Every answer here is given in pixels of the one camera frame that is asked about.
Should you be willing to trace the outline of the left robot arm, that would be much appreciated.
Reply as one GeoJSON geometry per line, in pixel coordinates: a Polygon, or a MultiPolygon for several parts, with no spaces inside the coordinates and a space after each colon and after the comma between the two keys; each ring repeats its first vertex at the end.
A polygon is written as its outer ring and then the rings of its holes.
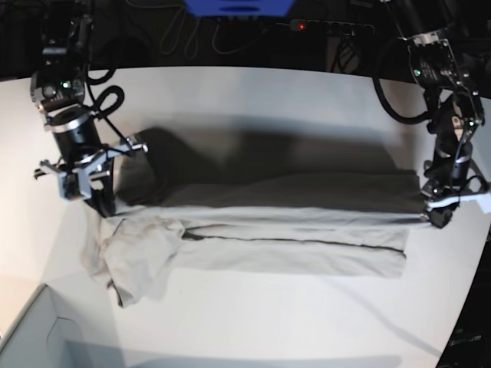
{"type": "Polygon", "coordinates": [[[384,7],[399,35],[379,51],[374,89],[392,119],[404,125],[426,123],[428,133],[435,135],[433,158],[424,164],[423,216],[432,226],[444,228],[461,202],[490,197],[490,184],[473,160],[471,143],[486,122],[483,105],[464,56],[453,49],[455,18],[445,1],[385,1],[384,7]],[[427,107],[414,117],[397,113],[381,86],[380,72],[397,40],[407,47],[410,72],[423,89],[427,107]]]}

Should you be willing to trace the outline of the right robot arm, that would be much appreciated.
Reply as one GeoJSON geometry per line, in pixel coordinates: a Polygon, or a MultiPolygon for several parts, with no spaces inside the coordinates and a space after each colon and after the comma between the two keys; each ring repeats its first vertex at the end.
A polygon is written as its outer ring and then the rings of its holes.
{"type": "Polygon", "coordinates": [[[31,76],[30,95],[51,133],[60,157],[42,160],[34,177],[53,175],[61,198],[83,201],[101,217],[114,216],[114,160],[147,150],[125,137],[110,121],[125,95],[118,86],[98,97],[92,87],[114,75],[89,76],[93,1],[51,1],[41,28],[42,64],[31,76]]]}

